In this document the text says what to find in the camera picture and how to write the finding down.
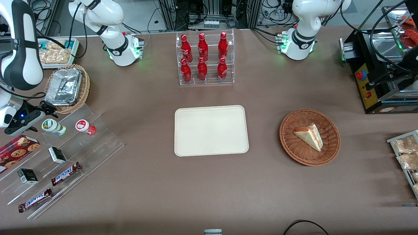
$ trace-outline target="brown table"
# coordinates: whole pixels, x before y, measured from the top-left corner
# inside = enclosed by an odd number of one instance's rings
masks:
[[[386,143],[417,129],[417,115],[364,114],[339,59],[338,39],[350,33],[324,27],[312,54],[292,61],[254,32],[235,30],[236,82],[217,87],[180,87],[174,33],[153,34],[144,59],[128,67],[116,66],[90,37],[77,62],[91,78],[87,103],[125,146],[36,220],[20,219],[0,198],[0,234],[201,235],[221,228],[270,235],[297,219],[334,235],[417,234],[418,208],[401,207],[416,201]],[[174,112],[219,105],[245,108],[249,151],[177,157]],[[325,113],[339,129],[340,153],[326,166],[300,165],[280,144],[281,120],[300,108]],[[1,144],[10,139],[1,135]],[[288,234],[316,231],[300,224]]]

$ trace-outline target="snickers bar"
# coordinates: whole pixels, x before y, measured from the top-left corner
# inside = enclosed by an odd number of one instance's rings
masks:
[[[42,194],[39,194],[38,196],[32,198],[30,201],[27,201],[26,203],[22,203],[19,205],[19,213],[22,213],[29,209],[31,206],[35,205],[36,203],[44,200],[47,197],[52,197],[52,191],[50,188],[48,188],[45,192]]]
[[[65,170],[63,173],[59,174],[57,177],[52,179],[51,180],[52,185],[53,186],[57,185],[59,182],[63,181],[65,178],[69,177],[70,175],[72,175],[74,172],[76,172],[80,168],[81,168],[80,164],[78,162],[76,162],[74,165],[72,165],[70,168]]]

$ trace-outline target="wicker basket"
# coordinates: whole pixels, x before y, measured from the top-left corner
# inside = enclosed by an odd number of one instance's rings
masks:
[[[74,111],[76,111],[77,109],[79,109],[87,100],[87,97],[89,96],[89,89],[90,89],[90,78],[89,75],[86,73],[86,70],[83,69],[83,67],[77,65],[77,64],[71,64],[68,66],[64,66],[60,69],[79,69],[83,72],[83,77],[81,80],[81,85],[80,85],[80,90],[79,90],[79,98],[78,101],[75,105],[73,106],[55,106],[57,113],[61,113],[61,114],[69,114],[72,113]],[[45,93],[47,93],[48,88],[49,88],[49,83],[51,82],[51,78],[52,75],[54,73],[52,73],[49,76],[48,81],[46,82],[46,86],[45,86]]]
[[[309,126],[318,128],[324,146],[316,151],[293,132],[295,129]],[[338,154],[341,140],[334,123],[323,113],[311,109],[301,109],[289,113],[280,125],[280,141],[286,152],[297,162],[307,166],[328,164]]]

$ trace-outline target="small black box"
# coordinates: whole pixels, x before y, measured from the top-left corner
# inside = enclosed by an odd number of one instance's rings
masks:
[[[50,147],[49,155],[51,155],[52,160],[59,164],[64,164],[67,159],[65,159],[64,154],[62,153],[61,149],[57,147]]]
[[[36,178],[35,172],[31,169],[19,169],[18,175],[20,180],[24,184],[36,184],[38,183],[38,179]]]

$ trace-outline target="cookie box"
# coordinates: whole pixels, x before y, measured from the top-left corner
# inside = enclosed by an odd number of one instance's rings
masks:
[[[0,173],[12,167],[39,147],[40,144],[36,139],[25,135],[17,136],[0,148]]]

